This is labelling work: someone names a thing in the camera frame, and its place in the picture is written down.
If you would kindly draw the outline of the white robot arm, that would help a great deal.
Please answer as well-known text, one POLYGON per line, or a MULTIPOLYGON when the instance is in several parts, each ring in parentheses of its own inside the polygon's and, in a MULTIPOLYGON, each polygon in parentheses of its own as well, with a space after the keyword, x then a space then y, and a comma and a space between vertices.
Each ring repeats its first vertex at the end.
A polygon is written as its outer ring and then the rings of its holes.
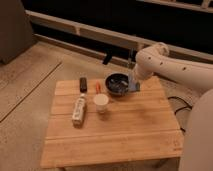
POLYGON ((178 171, 213 171, 213 64, 170 58, 162 42, 141 49, 135 60, 134 81, 157 73, 201 93, 188 119, 178 171))

